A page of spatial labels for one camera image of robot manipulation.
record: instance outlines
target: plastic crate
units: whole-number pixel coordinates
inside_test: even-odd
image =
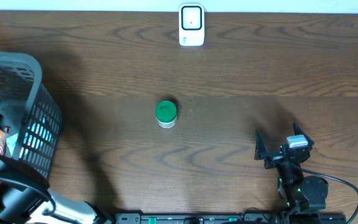
[[[62,113],[42,85],[38,61],[27,54],[0,52],[0,113],[16,144],[5,155],[25,162],[48,178]]]

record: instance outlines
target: wooden table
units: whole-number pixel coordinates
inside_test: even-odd
[[[177,13],[0,11],[0,50],[40,61],[65,116],[52,189],[110,212],[285,206],[254,133],[278,149],[294,121],[316,143],[303,167],[358,186],[358,15],[207,13],[206,28],[181,47]],[[326,202],[349,218],[357,195],[329,181]]]

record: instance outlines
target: black cable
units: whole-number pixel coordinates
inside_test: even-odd
[[[357,196],[358,196],[358,188],[357,188],[355,185],[349,183],[348,181],[341,180],[341,179],[336,178],[336,177],[331,177],[330,175],[321,174],[321,173],[319,173],[319,172],[314,172],[314,171],[310,171],[310,170],[301,168],[301,167],[295,165],[291,160],[289,160],[289,161],[290,161],[291,166],[293,166],[294,168],[296,168],[296,169],[298,169],[298,170],[300,170],[300,171],[302,171],[302,172],[306,172],[306,173],[308,173],[308,174],[316,175],[316,176],[319,176],[319,177],[324,177],[324,178],[327,178],[327,179],[330,179],[330,180],[335,180],[335,181],[338,181],[339,183],[348,185],[349,187],[353,188],[353,190],[356,191]],[[350,223],[355,219],[355,217],[356,217],[357,214],[358,214],[358,203],[357,203],[356,210],[354,211],[354,213],[353,213],[353,215],[351,216],[351,218],[346,222],[346,224],[350,224]]]
[[[244,220],[244,215],[249,211],[249,210],[258,210],[259,212],[261,212],[260,211],[260,209],[259,208],[255,208],[255,207],[250,207],[250,208],[247,208],[245,211],[243,211],[243,213],[241,214],[241,220]],[[269,220],[268,220],[268,218],[266,218],[266,216],[263,214],[263,213],[260,213],[265,219],[266,219],[266,221],[267,222],[269,222]]]
[[[56,202],[54,201],[54,199],[52,198],[52,196],[50,196],[49,194],[46,194],[45,192],[42,192],[36,188],[34,188],[33,186],[27,185],[27,184],[23,184],[22,182],[16,181],[16,180],[12,180],[9,178],[5,178],[5,177],[0,177],[0,181],[1,182],[7,182],[10,184],[16,184],[16,185],[20,185],[23,187],[27,187],[32,189],[33,191],[37,192],[39,195],[41,195],[47,202],[50,201],[50,203],[52,204],[52,210],[51,211],[46,211],[46,212],[42,212],[43,215],[46,216],[51,216],[53,213],[55,213],[56,210]]]

